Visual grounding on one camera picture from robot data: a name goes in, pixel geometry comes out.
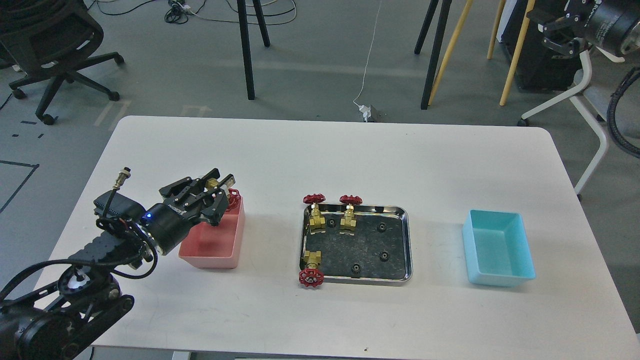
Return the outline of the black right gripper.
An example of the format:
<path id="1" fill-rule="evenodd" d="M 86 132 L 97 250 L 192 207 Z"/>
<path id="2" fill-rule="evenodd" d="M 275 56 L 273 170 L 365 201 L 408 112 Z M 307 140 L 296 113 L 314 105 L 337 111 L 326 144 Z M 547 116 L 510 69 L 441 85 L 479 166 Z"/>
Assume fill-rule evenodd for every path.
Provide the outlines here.
<path id="1" fill-rule="evenodd" d="M 564 11 L 562 17 L 543 10 L 526 13 L 544 47 L 572 58 L 588 49 L 587 42 L 616 57 L 639 50 L 638 0 L 568 0 Z"/>

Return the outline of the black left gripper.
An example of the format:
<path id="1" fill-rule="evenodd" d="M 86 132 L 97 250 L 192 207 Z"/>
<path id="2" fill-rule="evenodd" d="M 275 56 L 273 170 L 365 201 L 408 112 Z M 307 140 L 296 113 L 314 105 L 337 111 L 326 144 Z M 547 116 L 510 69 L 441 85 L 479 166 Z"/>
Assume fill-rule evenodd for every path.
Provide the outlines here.
<path id="1" fill-rule="evenodd" d="M 158 253 L 167 255 L 200 223 L 220 224 L 235 178 L 233 174 L 219 177 L 220 171 L 214 168 L 203 177 L 184 177 L 158 189 L 164 200 L 144 214 L 144 231 Z"/>

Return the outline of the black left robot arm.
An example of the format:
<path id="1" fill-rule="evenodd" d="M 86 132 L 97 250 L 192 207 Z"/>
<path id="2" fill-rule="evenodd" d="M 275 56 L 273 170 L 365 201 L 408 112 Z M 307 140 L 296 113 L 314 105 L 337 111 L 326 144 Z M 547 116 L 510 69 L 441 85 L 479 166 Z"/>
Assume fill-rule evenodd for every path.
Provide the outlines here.
<path id="1" fill-rule="evenodd" d="M 184 177 L 159 190 L 162 202 L 146 209 L 119 194 L 130 177 L 119 171 L 94 200 L 101 230 L 66 259 L 33 264 L 1 290 L 3 360 L 71 360 L 132 310 L 117 277 L 140 280 L 200 223 L 217 226 L 230 207 L 235 183 L 217 168 Z"/>

